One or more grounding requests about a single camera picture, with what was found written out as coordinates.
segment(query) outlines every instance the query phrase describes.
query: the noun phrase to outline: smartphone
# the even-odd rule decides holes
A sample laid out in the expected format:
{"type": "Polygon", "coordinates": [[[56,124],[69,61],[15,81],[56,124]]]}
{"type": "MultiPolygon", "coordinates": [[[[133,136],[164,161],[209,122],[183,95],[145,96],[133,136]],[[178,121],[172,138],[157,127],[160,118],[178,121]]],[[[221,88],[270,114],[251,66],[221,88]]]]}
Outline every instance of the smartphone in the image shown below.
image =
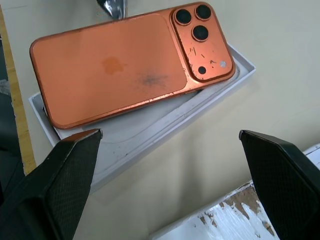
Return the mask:
{"type": "Polygon", "coordinates": [[[59,129],[201,90],[236,69],[205,2],[41,37],[30,57],[49,120],[59,129]]]}

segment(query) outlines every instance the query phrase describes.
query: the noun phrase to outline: beige surface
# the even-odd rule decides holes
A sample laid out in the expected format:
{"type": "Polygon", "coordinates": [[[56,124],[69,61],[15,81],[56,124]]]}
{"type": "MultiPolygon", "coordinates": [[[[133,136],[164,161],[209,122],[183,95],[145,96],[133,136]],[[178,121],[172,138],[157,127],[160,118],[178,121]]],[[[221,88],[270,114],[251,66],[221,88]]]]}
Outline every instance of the beige surface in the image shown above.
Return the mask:
{"type": "Polygon", "coordinates": [[[2,47],[5,58],[6,71],[10,84],[10,92],[12,98],[12,105],[15,114],[15,122],[17,126],[17,134],[20,144],[21,159],[25,174],[31,173],[36,168],[34,152],[31,145],[28,124],[22,101],[19,82],[16,74],[15,63],[13,60],[10,43],[8,39],[7,29],[5,25],[4,16],[0,6],[0,34],[2,38],[2,47]]]}
{"type": "MultiPolygon", "coordinates": [[[[191,1],[128,0],[135,15],[191,1]]],[[[316,0],[210,0],[227,40],[256,64],[240,90],[88,198],[75,239],[141,239],[250,178],[240,129],[302,150],[320,142],[316,0]]],[[[31,42],[103,21],[95,0],[2,0],[37,163],[51,149],[28,97],[38,91],[31,42]]]]}

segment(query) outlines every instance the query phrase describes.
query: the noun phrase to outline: phone box tray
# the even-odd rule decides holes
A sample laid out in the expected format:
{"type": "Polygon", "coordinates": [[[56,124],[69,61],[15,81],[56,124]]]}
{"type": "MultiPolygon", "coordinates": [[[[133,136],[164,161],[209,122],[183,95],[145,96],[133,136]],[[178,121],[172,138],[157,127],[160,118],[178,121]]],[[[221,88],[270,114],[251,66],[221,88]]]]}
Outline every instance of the phone box tray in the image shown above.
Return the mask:
{"type": "Polygon", "coordinates": [[[54,128],[47,118],[41,94],[31,96],[29,102],[53,146],[75,133],[102,129],[103,139],[91,184],[91,191],[96,191],[177,130],[190,124],[256,71],[249,60],[231,45],[229,47],[236,63],[236,72],[231,79],[93,124],[67,130],[54,128]]]}

